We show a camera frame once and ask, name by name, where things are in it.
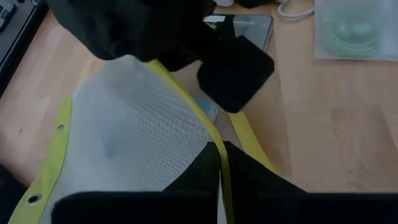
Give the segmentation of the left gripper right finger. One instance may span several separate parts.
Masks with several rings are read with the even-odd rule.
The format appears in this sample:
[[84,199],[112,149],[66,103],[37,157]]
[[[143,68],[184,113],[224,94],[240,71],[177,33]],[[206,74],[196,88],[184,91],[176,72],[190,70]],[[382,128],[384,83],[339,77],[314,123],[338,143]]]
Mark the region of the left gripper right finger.
[[306,191],[273,173],[263,164],[229,141],[224,145],[228,154],[229,175],[233,195],[301,194]]

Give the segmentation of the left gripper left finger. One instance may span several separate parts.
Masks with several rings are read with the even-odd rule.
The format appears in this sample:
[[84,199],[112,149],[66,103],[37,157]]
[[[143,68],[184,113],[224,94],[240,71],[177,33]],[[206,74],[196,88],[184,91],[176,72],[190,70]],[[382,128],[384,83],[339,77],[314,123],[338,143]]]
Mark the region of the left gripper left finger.
[[220,155],[214,142],[207,142],[193,162],[165,191],[217,193],[220,182]]

